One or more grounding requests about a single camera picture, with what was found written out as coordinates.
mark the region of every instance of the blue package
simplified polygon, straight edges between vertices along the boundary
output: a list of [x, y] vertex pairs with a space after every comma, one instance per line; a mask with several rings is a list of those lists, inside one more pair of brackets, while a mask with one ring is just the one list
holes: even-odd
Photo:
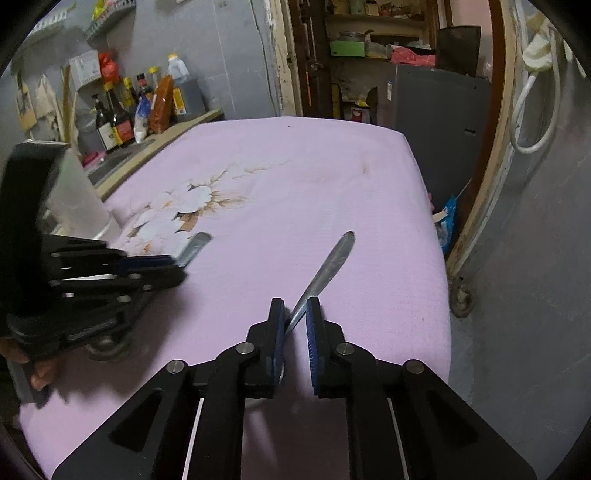
[[452, 245], [453, 221], [456, 216], [456, 203], [456, 198], [452, 195], [442, 210], [442, 212], [445, 212], [447, 215], [441, 222], [439, 222], [439, 225], [437, 225], [437, 237], [439, 238], [439, 245], [441, 245], [445, 255], [447, 255]]
[[151, 110], [150, 101], [145, 95], [139, 97], [139, 104], [135, 111], [134, 137], [136, 143], [140, 143], [148, 136], [148, 119]]

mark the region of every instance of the caster wheel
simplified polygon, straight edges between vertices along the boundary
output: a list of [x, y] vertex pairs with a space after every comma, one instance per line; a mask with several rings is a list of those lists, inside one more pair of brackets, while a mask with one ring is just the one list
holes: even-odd
[[474, 295], [462, 277], [454, 278], [449, 286], [449, 308], [456, 318], [464, 319], [474, 310]]

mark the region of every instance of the blue gripper pad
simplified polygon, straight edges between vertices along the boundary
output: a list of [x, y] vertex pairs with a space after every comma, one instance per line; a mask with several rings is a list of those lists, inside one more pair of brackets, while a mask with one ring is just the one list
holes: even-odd
[[273, 379], [275, 385], [279, 384], [281, 371], [283, 370], [283, 344], [285, 342], [285, 304], [281, 301], [277, 333], [275, 335], [275, 350], [273, 352]]
[[310, 355], [310, 374], [314, 395], [319, 394], [320, 377], [324, 374], [324, 366], [330, 357], [326, 327], [317, 297], [306, 302], [306, 331], [308, 334], [308, 354]]

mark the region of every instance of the soy sauce bottle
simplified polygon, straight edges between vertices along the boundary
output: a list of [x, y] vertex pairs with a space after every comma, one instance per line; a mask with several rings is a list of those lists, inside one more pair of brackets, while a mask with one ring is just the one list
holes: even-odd
[[134, 129], [131, 126], [131, 117], [121, 106], [119, 100], [117, 100], [112, 82], [105, 83], [105, 92], [107, 92], [109, 108], [113, 114], [111, 120], [113, 133], [119, 146], [125, 147], [134, 141]]
[[105, 151], [110, 152], [117, 148], [117, 139], [111, 126], [111, 114], [99, 100], [98, 95], [93, 95], [96, 108], [96, 129], [99, 131], [100, 139], [103, 142]]
[[146, 75], [140, 73], [138, 75], [138, 85], [139, 85], [139, 96], [145, 95], [145, 97], [150, 101], [152, 104], [152, 98], [154, 97], [154, 89], [148, 85], [146, 82]]

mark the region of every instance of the metal rack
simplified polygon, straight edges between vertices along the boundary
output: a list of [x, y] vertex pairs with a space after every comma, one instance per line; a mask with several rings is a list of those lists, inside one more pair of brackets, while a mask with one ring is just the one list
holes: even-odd
[[27, 47], [55, 34], [58, 30], [63, 28], [64, 20], [68, 17], [68, 14], [72, 9], [73, 8], [70, 7], [68, 9], [59, 10], [39, 21], [22, 42], [21, 46], [14, 54], [14, 58], [20, 57]]
[[110, 4], [98, 18], [92, 21], [90, 27], [84, 32], [84, 37], [90, 41], [104, 35], [133, 9], [135, 9], [135, 0], [117, 0]]

